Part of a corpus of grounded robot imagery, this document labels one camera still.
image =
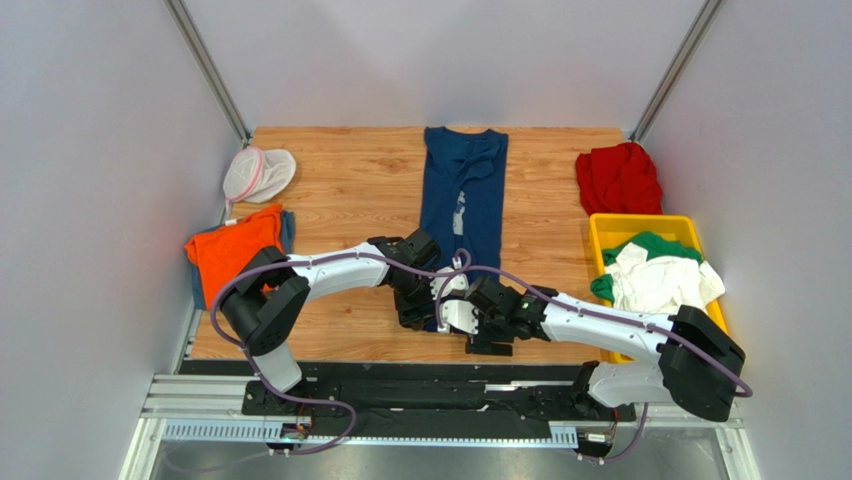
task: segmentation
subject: wooden table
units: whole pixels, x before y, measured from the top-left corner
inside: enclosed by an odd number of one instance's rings
[[[622,142],[621,131],[497,130],[509,134],[503,269],[533,284],[593,300],[588,217],[580,206],[574,161],[579,153]],[[296,215],[294,253],[339,250],[368,237],[407,236],[417,228],[426,157],[422,127],[259,128],[254,145],[286,148],[298,163],[293,181],[272,200]],[[239,203],[232,218],[264,206]],[[393,293],[383,287],[341,292],[307,304],[289,343],[299,360],[554,364],[601,358],[601,351],[591,346],[536,339],[516,342],[511,358],[466,355],[465,339],[400,327]],[[205,312],[192,357],[242,354],[216,335]]]

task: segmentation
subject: yellow bin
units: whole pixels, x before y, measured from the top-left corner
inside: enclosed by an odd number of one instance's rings
[[[692,247],[704,255],[704,252],[701,251],[698,235],[695,234],[692,219],[682,215],[596,213],[589,218],[589,225],[592,252],[595,256],[595,269],[598,276],[606,273],[603,264],[603,250],[615,248],[630,240],[636,234],[645,231],[654,232],[669,241],[677,240],[684,246]],[[612,302],[609,300],[600,299],[600,301],[608,307],[612,306]],[[707,305],[707,314],[719,328],[728,333],[728,326],[725,324],[725,317],[722,316],[722,309],[717,300]],[[609,361],[626,363],[632,360],[620,353],[610,352]]]

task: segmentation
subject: red cloth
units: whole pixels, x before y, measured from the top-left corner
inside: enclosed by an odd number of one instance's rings
[[[638,143],[593,148],[577,157],[580,203],[593,213],[663,213],[657,167]]]

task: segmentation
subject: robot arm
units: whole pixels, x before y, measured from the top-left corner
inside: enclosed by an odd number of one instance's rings
[[[608,321],[616,317],[633,319],[640,325],[654,323],[687,338],[739,375],[745,354],[701,310],[682,307],[675,316],[642,315],[538,288],[569,309],[531,292],[521,295],[490,277],[481,277],[468,287],[463,275],[432,280],[383,261],[432,270],[433,261],[439,257],[435,242],[420,230],[406,239],[377,237],[322,255],[285,256],[274,247],[266,248],[244,271],[280,262],[305,261],[306,266],[245,278],[224,297],[221,310],[261,373],[275,388],[287,391],[302,378],[286,340],[305,302],[350,288],[389,285],[394,290],[400,324],[421,329],[434,320],[439,287],[451,281],[444,290],[456,296],[463,294],[464,299],[443,303],[443,331],[452,326],[470,335],[468,352],[511,354],[511,346],[494,342],[511,342],[514,338],[594,345],[636,361],[584,364],[574,384],[580,392],[609,407],[674,401],[701,418],[727,420],[736,386],[721,372],[661,333]],[[265,285],[275,290],[264,293]],[[477,344],[479,338],[485,340]]]
[[[728,419],[736,385],[718,369],[666,335],[642,326],[654,324],[689,340],[734,374],[739,375],[745,353],[703,311],[681,306],[677,315],[640,314],[583,302],[553,289],[539,288],[564,308],[497,280],[481,277],[465,294],[476,309],[477,328],[496,335],[577,342],[623,353],[635,362],[589,362],[574,387],[608,407],[633,402],[674,402],[707,420]]]
[[[391,267],[376,258],[426,269],[440,257],[437,244],[422,230],[406,239],[376,237],[355,247],[320,255],[287,255],[275,247],[262,249],[244,272],[275,263],[301,263],[250,276],[222,300],[221,310],[260,372],[281,391],[302,379],[287,337],[306,302],[358,287],[390,285],[400,323],[423,325],[434,319],[432,281]],[[264,293],[265,286],[274,288]]]

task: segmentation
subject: white wall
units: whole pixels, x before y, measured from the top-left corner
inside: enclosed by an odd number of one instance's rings
[[[727,2],[646,146],[729,292],[763,478],[848,478],[852,3]]]
[[[256,126],[633,128],[702,0],[187,0]]]
[[[0,4],[0,476],[116,478],[236,148],[163,2]]]

